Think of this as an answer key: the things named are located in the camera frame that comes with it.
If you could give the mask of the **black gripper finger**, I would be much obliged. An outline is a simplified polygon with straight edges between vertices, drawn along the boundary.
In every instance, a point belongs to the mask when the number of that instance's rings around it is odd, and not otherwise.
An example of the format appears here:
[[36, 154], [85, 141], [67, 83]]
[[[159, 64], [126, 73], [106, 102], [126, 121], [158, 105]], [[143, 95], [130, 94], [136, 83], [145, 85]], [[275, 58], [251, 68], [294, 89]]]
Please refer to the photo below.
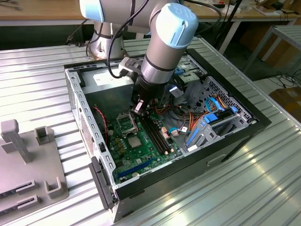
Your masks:
[[145, 103], [144, 100], [139, 98], [137, 103], [134, 104], [134, 106], [131, 109], [131, 112], [135, 115], [141, 116], [144, 113], [145, 110]]

